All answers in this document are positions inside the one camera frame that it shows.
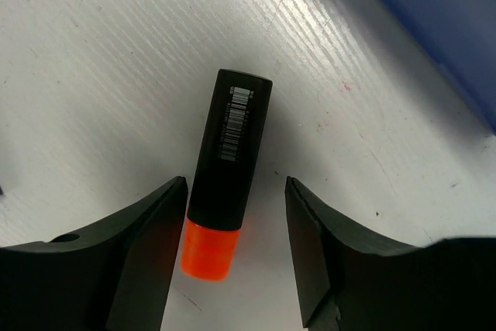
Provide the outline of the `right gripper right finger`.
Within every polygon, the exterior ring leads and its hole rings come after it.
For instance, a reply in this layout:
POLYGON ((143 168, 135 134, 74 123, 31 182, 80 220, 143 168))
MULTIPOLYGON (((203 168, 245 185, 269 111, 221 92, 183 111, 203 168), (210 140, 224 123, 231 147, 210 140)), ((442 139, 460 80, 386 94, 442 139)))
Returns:
POLYGON ((285 205, 308 330, 493 330, 495 240, 415 247, 359 224, 296 178, 285 205))

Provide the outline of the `purple blue drawer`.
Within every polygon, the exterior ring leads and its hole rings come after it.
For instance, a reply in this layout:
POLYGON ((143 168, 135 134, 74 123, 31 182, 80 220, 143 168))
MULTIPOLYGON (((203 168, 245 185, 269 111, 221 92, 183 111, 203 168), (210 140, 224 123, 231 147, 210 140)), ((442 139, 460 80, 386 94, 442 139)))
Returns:
POLYGON ((495 0, 381 1, 494 129, 495 0))

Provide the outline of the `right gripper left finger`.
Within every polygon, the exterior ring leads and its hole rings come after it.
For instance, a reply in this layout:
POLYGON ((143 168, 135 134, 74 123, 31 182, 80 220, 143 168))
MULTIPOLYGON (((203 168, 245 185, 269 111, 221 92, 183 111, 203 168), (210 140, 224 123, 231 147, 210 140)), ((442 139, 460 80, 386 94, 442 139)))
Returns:
POLYGON ((49 242, 1 250, 3 330, 159 330, 185 217, 176 177, 49 242))

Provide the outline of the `orange highlighter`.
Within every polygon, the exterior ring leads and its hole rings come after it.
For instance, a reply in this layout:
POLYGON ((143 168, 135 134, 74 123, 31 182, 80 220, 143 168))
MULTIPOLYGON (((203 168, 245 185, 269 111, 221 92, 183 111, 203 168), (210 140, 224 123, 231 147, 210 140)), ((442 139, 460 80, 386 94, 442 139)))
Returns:
POLYGON ((272 81, 221 69, 201 142, 181 269, 203 281, 229 273, 250 194, 272 81))

